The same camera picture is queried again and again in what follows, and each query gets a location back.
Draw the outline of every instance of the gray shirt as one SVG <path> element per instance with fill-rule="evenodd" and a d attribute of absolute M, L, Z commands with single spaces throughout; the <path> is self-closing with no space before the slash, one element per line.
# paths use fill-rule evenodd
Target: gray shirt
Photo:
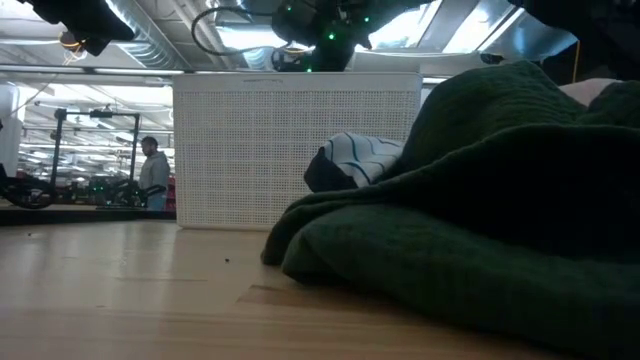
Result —
<path fill-rule="evenodd" d="M 153 185 L 169 186 L 169 174 L 171 168 L 167 161 L 167 156 L 158 151 L 147 157 L 140 171 L 140 188 L 148 189 Z"/>

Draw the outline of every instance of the white perforated panel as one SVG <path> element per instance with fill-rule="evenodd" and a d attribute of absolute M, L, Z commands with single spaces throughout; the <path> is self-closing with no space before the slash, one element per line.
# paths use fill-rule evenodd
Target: white perforated panel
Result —
<path fill-rule="evenodd" d="M 178 224 L 273 226 L 309 193 L 304 172 L 332 135 L 406 140 L 421 87 L 406 73 L 176 77 Z"/>

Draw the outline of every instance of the metal pole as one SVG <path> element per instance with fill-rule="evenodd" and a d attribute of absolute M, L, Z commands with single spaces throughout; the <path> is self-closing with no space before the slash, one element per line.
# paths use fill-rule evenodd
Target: metal pole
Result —
<path fill-rule="evenodd" d="M 136 120 L 133 126 L 133 150 L 131 151 L 131 171 L 129 172 L 129 181 L 133 181 L 133 174 L 136 171 L 136 151 L 138 150 L 138 134 L 140 133 L 140 114 L 133 114 Z"/>
<path fill-rule="evenodd" d="M 58 176 L 58 161 L 60 160 L 60 142 L 62 141 L 62 123 L 67 120 L 67 110 L 57 109 L 54 114 L 58 120 L 56 127 L 56 145 L 53 150 L 53 168 L 51 169 L 51 186 L 56 186 L 56 177 Z"/>

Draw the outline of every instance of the black metal frame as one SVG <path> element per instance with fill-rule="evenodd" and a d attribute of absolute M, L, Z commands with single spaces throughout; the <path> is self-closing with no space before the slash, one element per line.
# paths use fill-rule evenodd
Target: black metal frame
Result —
<path fill-rule="evenodd" d="M 56 126 L 56 145 L 53 150 L 53 168 L 51 169 L 51 185 L 56 186 L 56 178 L 58 177 L 58 162 L 60 161 L 60 142 L 62 141 L 62 124 L 67 120 L 67 115 L 89 115 L 93 117 L 108 117 L 113 116 L 130 116 L 133 117 L 133 146 L 131 149 L 131 168 L 129 171 L 129 180 L 133 181 L 134 172 L 136 169 L 136 152 L 138 150 L 138 136 L 140 135 L 140 113 L 117 113 L 117 112 L 104 112 L 94 110 L 90 112 L 82 111 L 67 111 L 67 109 L 57 109 L 54 116 L 58 121 Z"/>

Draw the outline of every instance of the black cable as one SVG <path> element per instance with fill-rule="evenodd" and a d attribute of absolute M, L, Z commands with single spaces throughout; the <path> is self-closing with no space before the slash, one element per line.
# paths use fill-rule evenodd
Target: black cable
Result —
<path fill-rule="evenodd" d="M 208 49 L 206 46 L 204 46 L 202 44 L 202 42 L 200 42 L 200 40 L 198 39 L 198 35 L 196 33 L 197 29 L 198 29 L 198 23 L 200 21 L 202 21 L 202 19 L 204 19 L 205 17 L 213 14 L 214 12 L 217 11 L 231 11 L 231 12 L 235 12 L 238 14 L 247 14 L 247 15 L 252 15 L 252 16 L 273 16 L 274 13 L 263 13 L 263 12 L 254 12 L 254 11 L 249 11 L 249 10 L 245 10 L 241 7 L 235 7 L 235 6 L 218 6 L 218 7 L 214 7 L 211 9 L 207 9 L 203 12 L 201 12 L 200 14 L 198 14 L 198 16 L 196 16 L 195 19 L 193 19 L 193 23 L 191 24 L 191 37 L 193 38 L 193 41 L 196 43 L 196 46 L 206 52 L 207 54 L 211 54 L 214 56 L 233 56 L 233 55 L 238 55 L 238 54 L 243 54 L 246 53 L 248 51 L 253 51 L 253 50 L 258 50 L 258 49 L 264 49 L 264 48 L 272 48 L 273 46 L 256 46 L 256 47 L 251 47 L 251 48 L 246 48 L 246 49 L 239 49 L 239 50 L 231 50 L 231 51 L 215 51 L 215 50 L 211 50 Z M 291 45 L 291 43 L 287 43 L 285 44 L 283 47 L 289 46 Z"/>

